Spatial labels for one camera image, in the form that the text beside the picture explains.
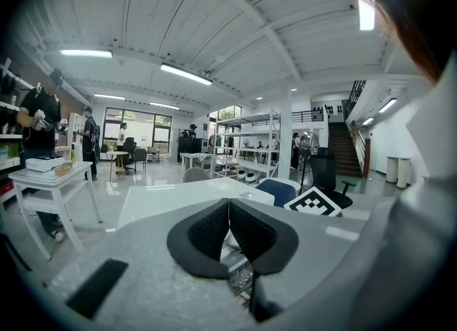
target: white ceiling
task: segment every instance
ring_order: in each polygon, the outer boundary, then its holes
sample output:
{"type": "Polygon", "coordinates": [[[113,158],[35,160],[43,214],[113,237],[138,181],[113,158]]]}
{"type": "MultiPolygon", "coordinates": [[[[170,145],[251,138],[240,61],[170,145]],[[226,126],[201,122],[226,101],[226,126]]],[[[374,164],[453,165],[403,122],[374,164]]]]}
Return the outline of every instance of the white ceiling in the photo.
{"type": "Polygon", "coordinates": [[[378,29],[359,30],[350,3],[28,0],[12,30],[35,59],[62,68],[85,96],[138,94],[200,114],[233,103],[255,104],[259,94],[277,96],[284,86],[297,87],[297,94],[331,93],[341,91],[341,83],[350,89],[350,81],[383,77],[392,52],[378,29]],[[111,49],[114,58],[56,52],[68,48],[111,49]],[[160,71],[162,61],[210,71],[215,84],[160,71]]]}

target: light fixture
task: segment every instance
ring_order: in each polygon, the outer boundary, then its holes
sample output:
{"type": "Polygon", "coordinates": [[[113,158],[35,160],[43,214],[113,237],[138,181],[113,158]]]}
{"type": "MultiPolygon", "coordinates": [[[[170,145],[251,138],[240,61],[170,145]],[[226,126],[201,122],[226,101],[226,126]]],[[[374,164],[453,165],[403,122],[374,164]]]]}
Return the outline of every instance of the light fixture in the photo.
{"type": "Polygon", "coordinates": [[[209,80],[207,78],[204,78],[204,77],[201,77],[199,75],[196,75],[194,73],[191,73],[191,72],[187,72],[185,70],[183,70],[182,68],[178,68],[178,67],[175,67],[175,66],[172,66],[172,65],[168,65],[167,63],[163,63],[160,65],[160,69],[162,71],[166,71],[166,72],[171,72],[171,73],[174,73],[176,75],[180,75],[182,77],[185,77],[185,78],[189,78],[191,80],[194,80],[198,83],[202,83],[204,85],[211,85],[213,83],[212,80],[209,80]]]}
{"type": "Polygon", "coordinates": [[[361,31],[374,29],[374,6],[370,0],[358,0],[358,17],[361,31]]]}
{"type": "Polygon", "coordinates": [[[387,109],[389,109],[393,104],[397,102],[397,99],[392,98],[387,102],[385,106],[383,106],[381,109],[379,109],[379,113],[384,113],[387,109]]]}
{"type": "Polygon", "coordinates": [[[150,102],[149,105],[151,105],[151,106],[161,106],[162,108],[176,109],[177,111],[179,110],[179,107],[177,107],[177,106],[167,106],[166,104],[150,102]]]}
{"type": "Polygon", "coordinates": [[[59,52],[64,56],[113,58],[113,52],[101,49],[61,49],[59,52]]]}
{"type": "Polygon", "coordinates": [[[362,126],[367,126],[367,125],[370,124],[372,121],[373,121],[372,118],[368,118],[366,121],[364,121],[364,122],[362,123],[362,126]]]}
{"type": "Polygon", "coordinates": [[[104,94],[94,94],[94,96],[96,96],[97,98],[126,100],[123,96],[104,95],[104,94]]]}

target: floor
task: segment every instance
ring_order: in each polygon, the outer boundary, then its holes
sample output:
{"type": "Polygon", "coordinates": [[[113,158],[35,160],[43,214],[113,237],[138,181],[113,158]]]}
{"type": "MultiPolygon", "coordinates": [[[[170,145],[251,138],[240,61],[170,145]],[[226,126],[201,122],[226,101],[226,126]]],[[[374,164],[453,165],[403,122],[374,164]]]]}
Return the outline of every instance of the floor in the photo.
{"type": "MultiPolygon", "coordinates": [[[[86,194],[86,189],[73,197],[68,204],[69,215],[75,231],[85,248],[95,246],[103,237],[112,235],[109,230],[116,227],[119,213],[131,186],[182,183],[184,174],[182,165],[169,163],[167,160],[160,163],[149,163],[146,172],[139,165],[136,174],[127,175],[126,180],[115,178],[113,183],[109,182],[108,163],[100,163],[98,170],[98,180],[94,182],[94,187],[103,223],[97,223],[94,213],[90,210],[91,201],[86,194]]],[[[292,172],[291,179],[299,182],[301,172],[292,172]]],[[[353,199],[353,205],[344,210],[345,217],[366,220],[379,203],[391,203],[401,193],[401,190],[394,185],[385,183],[383,177],[377,173],[372,173],[370,180],[337,177],[337,190],[342,190],[341,181],[346,179],[355,183],[356,186],[349,188],[348,195],[353,199]]],[[[63,243],[56,244],[43,231],[37,216],[32,215],[31,221],[52,255],[51,261],[46,261],[29,234],[16,201],[9,200],[5,203],[5,208],[6,213],[2,224],[5,233],[19,254],[32,270],[41,276],[43,281],[50,282],[61,269],[77,258],[78,252],[68,237],[63,243]]]]}

